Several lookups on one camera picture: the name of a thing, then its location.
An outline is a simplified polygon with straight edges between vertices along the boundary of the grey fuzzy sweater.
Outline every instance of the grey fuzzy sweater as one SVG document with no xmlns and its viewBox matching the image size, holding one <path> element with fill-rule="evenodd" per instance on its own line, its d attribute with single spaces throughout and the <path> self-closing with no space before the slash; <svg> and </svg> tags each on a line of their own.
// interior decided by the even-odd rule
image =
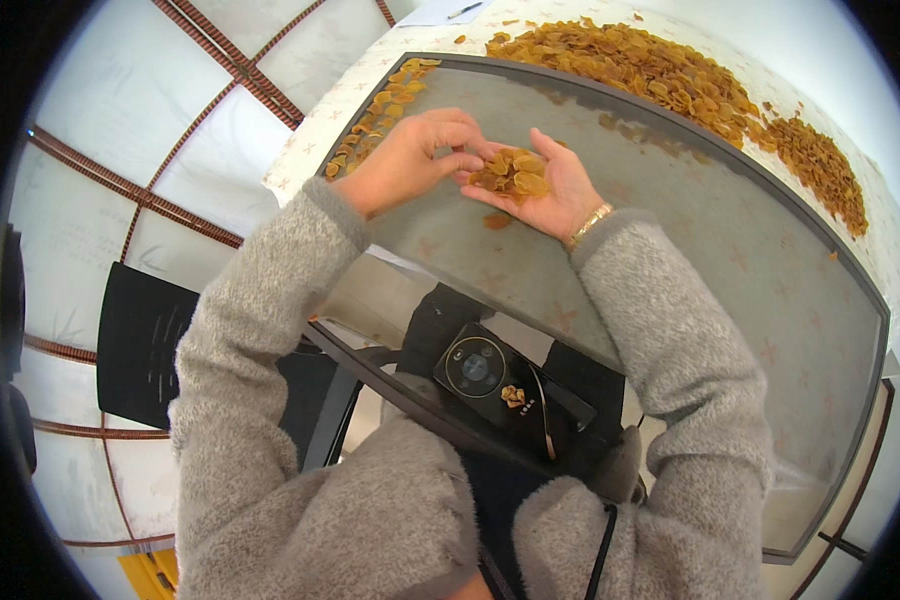
<svg viewBox="0 0 900 600">
<path fill-rule="evenodd" d="M 436 599 L 477 572 L 474 503 L 448 443 L 397 414 L 343 463 L 301 475 L 277 426 L 275 360 L 368 244 L 363 220 L 311 179 L 200 297 L 169 409 L 180 600 Z M 667 423 L 647 503 L 619 507 L 598 597 L 761 596 L 771 447 L 753 354 L 652 216 L 614 212 L 571 262 L 644 412 Z M 513 527 L 528 597 L 583 598 L 606 526 L 576 479 L 529 497 Z"/>
</svg>

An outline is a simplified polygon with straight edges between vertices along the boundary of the right hand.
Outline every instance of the right hand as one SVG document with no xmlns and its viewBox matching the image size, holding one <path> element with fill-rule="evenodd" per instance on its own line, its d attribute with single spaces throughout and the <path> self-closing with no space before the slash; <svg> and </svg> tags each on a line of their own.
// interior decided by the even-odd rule
<svg viewBox="0 0 900 600">
<path fill-rule="evenodd" d="M 492 207 L 505 210 L 527 225 L 552 235 L 566 245 L 570 236 L 583 226 L 594 210 L 604 204 L 593 189 L 584 164 L 576 152 L 564 148 L 536 127 L 529 130 L 529 143 L 547 163 L 544 179 L 550 191 L 541 198 L 527 198 L 521 205 L 507 196 L 497 196 L 490 190 L 468 185 L 466 172 L 454 174 L 460 193 Z M 507 148 L 502 144 L 488 144 L 494 152 Z"/>
</svg>

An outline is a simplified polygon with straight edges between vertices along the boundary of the hand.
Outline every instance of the hand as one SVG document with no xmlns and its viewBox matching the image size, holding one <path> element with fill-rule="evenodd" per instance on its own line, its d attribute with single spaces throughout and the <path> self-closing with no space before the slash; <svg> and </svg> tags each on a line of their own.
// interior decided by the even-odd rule
<svg viewBox="0 0 900 600">
<path fill-rule="evenodd" d="M 599 209 L 604 201 L 593 189 L 584 164 L 573 150 L 564 148 L 536 127 L 529 130 L 529 143 L 547 163 L 544 179 L 550 191 L 542 198 L 530 197 L 518 206 L 512 198 L 467 185 L 468 173 L 454 174 L 454 180 L 461 185 L 459 191 L 467 198 L 505 210 L 566 245 L 570 236 L 576 234 L 590 213 Z M 502 144 L 490 143 L 489 146 L 494 152 L 505 148 Z"/>
<path fill-rule="evenodd" d="M 438 148 L 453 152 L 434 159 Z M 478 155 L 464 151 L 469 147 Z M 331 183 L 366 219 L 427 193 L 455 172 L 476 172 L 493 150 L 473 117 L 459 108 L 438 108 L 402 119 L 351 174 Z"/>
</svg>

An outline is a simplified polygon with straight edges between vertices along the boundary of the pen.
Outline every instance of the pen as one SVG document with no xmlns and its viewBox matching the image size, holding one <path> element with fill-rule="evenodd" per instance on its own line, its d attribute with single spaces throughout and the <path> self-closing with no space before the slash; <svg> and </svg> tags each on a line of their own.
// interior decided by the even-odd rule
<svg viewBox="0 0 900 600">
<path fill-rule="evenodd" d="M 483 2 L 478 2 L 476 4 L 471 4 L 470 6 L 467 6 L 465 8 L 461 8 L 460 10 L 457 10 L 456 12 L 454 12 L 453 14 L 448 16 L 447 20 L 449 21 L 450 19 L 455 19 L 455 18 L 459 17 L 460 15 L 466 13 L 467 11 L 472 11 L 472 10 L 476 9 L 477 7 L 479 7 L 482 4 L 483 4 Z"/>
</svg>

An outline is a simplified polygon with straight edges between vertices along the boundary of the camera lens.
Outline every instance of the camera lens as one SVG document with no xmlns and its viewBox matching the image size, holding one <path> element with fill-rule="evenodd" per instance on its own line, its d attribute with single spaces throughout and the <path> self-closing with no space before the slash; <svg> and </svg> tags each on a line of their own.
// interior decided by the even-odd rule
<svg viewBox="0 0 900 600">
<path fill-rule="evenodd" d="M 487 364 L 487 359 L 480 354 L 470 354 L 463 361 L 463 366 L 460 370 L 463 372 L 463 376 L 470 381 L 480 381 L 487 376 L 490 367 Z"/>
</svg>

